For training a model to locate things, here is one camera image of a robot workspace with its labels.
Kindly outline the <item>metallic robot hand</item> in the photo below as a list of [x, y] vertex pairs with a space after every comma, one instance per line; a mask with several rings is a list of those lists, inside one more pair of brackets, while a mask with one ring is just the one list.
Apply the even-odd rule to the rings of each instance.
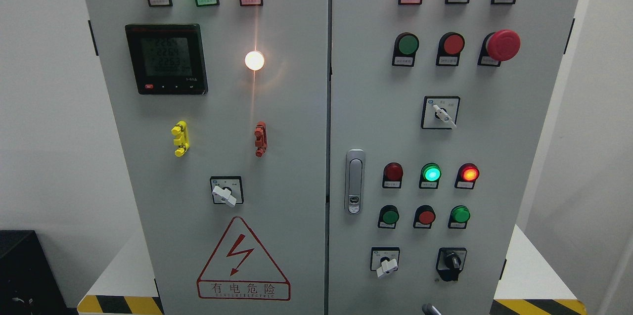
[[423, 304], [421, 310], [424, 315], [442, 315], [440, 310], [430, 303]]

